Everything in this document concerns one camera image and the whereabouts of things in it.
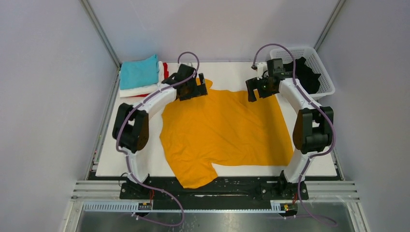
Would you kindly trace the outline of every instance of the folded towel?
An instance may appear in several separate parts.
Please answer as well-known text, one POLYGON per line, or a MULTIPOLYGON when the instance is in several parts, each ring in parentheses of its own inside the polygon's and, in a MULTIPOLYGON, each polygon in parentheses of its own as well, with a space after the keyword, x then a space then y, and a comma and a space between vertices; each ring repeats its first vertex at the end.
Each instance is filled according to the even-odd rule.
POLYGON ((139 95, 145 95, 154 92, 155 90, 158 89, 158 86, 161 84, 161 82, 168 77, 168 74, 166 77, 164 77, 164 64, 159 61, 158 62, 158 75, 157 75, 157 83, 154 85, 149 85, 149 86, 143 86, 143 87, 138 87, 138 88, 131 88, 131 89, 120 89, 119 90, 119 97, 120 98, 125 98, 125 97, 135 97, 139 95))
POLYGON ((142 61, 122 63, 119 73, 119 89, 133 89, 158 83, 158 57, 153 55, 142 61))

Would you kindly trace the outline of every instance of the teal towel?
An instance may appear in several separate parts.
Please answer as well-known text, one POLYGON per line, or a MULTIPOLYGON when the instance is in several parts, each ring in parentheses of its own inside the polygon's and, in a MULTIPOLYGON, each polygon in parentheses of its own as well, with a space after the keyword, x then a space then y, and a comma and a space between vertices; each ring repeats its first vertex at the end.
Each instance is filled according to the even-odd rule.
POLYGON ((122 63, 119 89, 131 89, 158 83, 158 57, 153 55, 142 61, 122 63))

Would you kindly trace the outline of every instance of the white table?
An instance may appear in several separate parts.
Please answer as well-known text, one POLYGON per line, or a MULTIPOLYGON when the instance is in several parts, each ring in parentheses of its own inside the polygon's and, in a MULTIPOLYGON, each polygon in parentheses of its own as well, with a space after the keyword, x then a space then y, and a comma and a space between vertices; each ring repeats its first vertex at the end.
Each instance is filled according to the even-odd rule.
MULTIPOLYGON (((201 63, 199 72, 204 73, 206 79, 213 82, 211 89, 240 91, 246 90, 245 81, 256 76, 256 72, 251 68, 251 62, 209 62, 201 63)), ((169 73, 177 71, 176 63, 168 63, 169 73)), ((278 99, 283 117, 286 122, 289 134, 292 135, 296 121, 296 113, 288 101, 280 94, 274 97, 278 99)), ((116 141, 111 136, 118 106, 122 103, 133 104, 141 98, 122 98, 118 94, 114 109, 108 125, 101 150, 100 160, 96 176, 120 176, 127 172, 125 158, 122 153, 115 149, 116 141)), ((149 121, 149 141, 141 151, 148 157, 147 165, 150 176, 175 176, 168 162, 165 159, 164 150, 160 140, 162 130, 162 111, 157 113, 149 121)), ((222 166, 213 164, 219 176, 279 176, 283 166, 222 166)), ((336 176, 335 166, 332 157, 326 155, 317 157, 312 162, 307 171, 307 176, 336 176)))

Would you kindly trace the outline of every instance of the metal corner post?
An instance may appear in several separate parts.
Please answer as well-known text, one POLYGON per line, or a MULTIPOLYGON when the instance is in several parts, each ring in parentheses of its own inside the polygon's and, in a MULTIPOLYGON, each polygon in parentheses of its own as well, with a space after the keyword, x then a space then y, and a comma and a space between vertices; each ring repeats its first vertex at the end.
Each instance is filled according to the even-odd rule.
POLYGON ((97 31, 98 35, 101 38, 102 43, 104 44, 105 48, 107 49, 108 53, 110 54, 111 58, 113 59, 113 62, 117 66, 117 68, 120 68, 121 62, 118 59, 117 54, 115 53, 110 41, 107 38, 107 35, 105 34, 103 27, 101 26, 100 22, 98 21, 97 16, 94 13, 94 10, 91 7, 91 4, 89 3, 88 0, 80 0, 81 5, 83 5, 84 10, 86 11, 87 15, 90 18, 91 23, 94 25, 95 30, 97 31))
POLYGON ((320 46, 322 45, 324 39, 327 36, 327 33, 329 32, 330 28, 333 26, 333 23, 335 22, 337 16, 339 15, 341 9, 343 8, 343 5, 345 4, 346 0, 339 0, 333 9, 332 13, 330 14, 329 19, 326 22, 326 25, 324 26, 318 40, 315 43, 315 46, 313 47, 316 51, 319 50, 320 46))

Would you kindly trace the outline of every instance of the wire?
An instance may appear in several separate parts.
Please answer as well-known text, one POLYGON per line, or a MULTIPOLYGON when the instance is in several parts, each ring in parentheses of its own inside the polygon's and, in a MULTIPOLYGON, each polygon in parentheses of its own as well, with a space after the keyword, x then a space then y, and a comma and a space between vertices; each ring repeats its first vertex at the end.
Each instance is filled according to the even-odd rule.
POLYGON ((265 47, 268 47, 268 46, 278 46, 278 47, 283 48, 286 52, 289 53, 289 55, 291 56, 291 58, 292 58, 292 60, 293 60, 293 73, 292 73, 293 84, 295 85, 295 87, 297 88, 297 90, 302 94, 303 98, 304 98, 306 101, 308 101, 308 103, 309 103, 311 106, 313 106, 316 110, 319 111, 319 113, 324 117, 324 119, 327 121, 327 123, 329 123, 330 129, 332 130, 332 144, 331 144, 330 148, 329 148, 327 151, 323 152, 323 153, 314 154, 314 155, 311 155, 311 156, 308 157, 307 162, 306 162, 306 165, 305 165, 305 167, 303 168, 302 172, 300 173, 299 181, 298 181, 298 183, 297 183, 297 196, 298 196, 298 198, 299 198, 300 204, 301 204, 302 207, 306 210, 306 212, 307 212, 308 215, 310 215, 312 218, 316 219, 318 222, 320 222, 320 223, 322 223, 322 224, 325 224, 325 225, 330 226, 330 227, 336 227, 336 226, 337 226, 337 222, 336 222, 335 220, 331 219, 330 217, 312 214, 312 213, 305 207, 305 204, 303 203, 302 197, 301 197, 301 194, 300 194, 300 185, 301 185, 301 182, 302 182, 302 178, 303 178, 303 175, 305 174, 306 170, 308 169, 312 158, 318 157, 318 156, 327 155, 327 154, 329 154, 330 152, 332 152, 333 148, 335 148, 335 143, 336 143, 335 127, 333 126, 333 123, 332 123, 332 121, 330 120, 330 118, 320 109, 320 107, 318 107, 316 104, 314 104, 314 103, 309 99, 309 97, 303 92, 302 88, 297 84, 297 82, 296 82, 296 60, 295 60, 294 56, 292 55, 292 52, 289 51, 289 49, 287 49, 286 47, 284 47, 284 46, 282 46, 282 45, 280 45, 280 44, 278 44, 278 43, 268 43, 268 44, 262 46, 261 48, 259 48, 259 50, 258 50, 258 51, 256 52, 256 54, 255 54, 255 57, 254 57, 254 59, 253 59, 252 68, 254 69, 254 68, 256 67, 256 65, 255 65, 255 64, 256 64, 256 58, 258 57, 259 52, 260 52, 262 49, 264 49, 265 47), (323 220, 320 220, 319 218, 325 218, 325 219, 327 219, 328 221, 331 221, 332 223, 325 222, 325 221, 323 221, 323 220))
POLYGON ((145 104, 147 101, 149 101, 150 99, 152 99, 152 98, 153 98, 155 95, 157 95, 158 93, 160 93, 160 92, 162 92, 162 91, 164 91, 164 90, 166 90, 166 89, 169 89, 169 88, 178 86, 178 85, 180 85, 180 84, 183 84, 183 83, 189 81, 191 78, 193 78, 193 77, 196 76, 196 74, 198 73, 198 70, 199 70, 199 59, 198 59, 198 57, 197 57, 193 52, 188 52, 188 51, 187 51, 187 52, 183 52, 183 53, 181 53, 181 54, 178 56, 178 64, 179 64, 179 59, 180 59, 181 56, 184 55, 184 54, 191 54, 191 55, 193 55, 193 56, 195 57, 196 61, 197 61, 196 70, 193 72, 193 74, 192 74, 190 77, 188 77, 188 78, 186 78, 186 79, 184 79, 184 80, 182 80, 182 81, 180 81, 180 82, 177 82, 177 83, 172 84, 172 85, 170 85, 170 86, 166 86, 166 87, 164 87, 164 88, 162 88, 162 89, 160 89, 160 90, 157 90, 157 91, 151 93, 150 95, 148 95, 148 96, 143 100, 142 103, 139 103, 136 107, 134 107, 134 108, 128 113, 128 115, 125 117, 125 120, 124 120, 124 122, 122 123, 121 128, 119 129, 118 136, 117 136, 117 142, 116 142, 116 150, 117 150, 118 152, 121 152, 121 153, 124 153, 124 154, 125 154, 125 161, 126 161, 126 163, 127 163, 128 173, 129 173, 130 177, 132 178, 132 180, 133 180, 135 183, 137 183, 137 184, 139 184, 139 185, 141 185, 141 186, 143 186, 143 187, 145 187, 145 188, 147 188, 147 189, 152 189, 152 190, 156 190, 156 191, 159 191, 159 192, 162 192, 162 193, 167 194, 167 195, 170 196, 173 200, 175 200, 175 202, 178 204, 179 208, 181 209, 181 213, 182 213, 182 219, 181 219, 181 221, 180 221, 179 223, 177 223, 177 224, 163 223, 163 222, 151 220, 151 219, 148 219, 148 218, 145 218, 145 217, 140 217, 140 219, 145 220, 145 221, 149 221, 149 222, 152 222, 152 223, 155 223, 155 224, 159 224, 159 225, 163 225, 163 226, 172 226, 172 227, 174 227, 174 226, 180 226, 180 225, 184 222, 184 220, 185 220, 184 208, 182 207, 181 203, 178 201, 178 199, 177 199, 174 195, 172 195, 171 193, 167 192, 166 190, 160 189, 160 188, 155 188, 155 187, 148 186, 148 185, 146 185, 146 184, 141 183, 141 181, 139 181, 139 180, 137 179, 137 177, 135 176, 135 174, 132 172, 132 169, 131 169, 131 161, 130 161, 130 158, 129 158, 127 152, 124 151, 124 150, 119 149, 119 141, 120 141, 122 132, 124 131, 125 125, 127 124, 127 122, 128 122, 128 120, 130 119, 131 115, 132 115, 139 107, 141 107, 141 106, 142 106, 143 104, 145 104))
POLYGON ((125 174, 127 174, 128 175, 128 173, 123 173, 123 174, 121 174, 119 177, 121 178, 123 175, 125 175, 125 174))

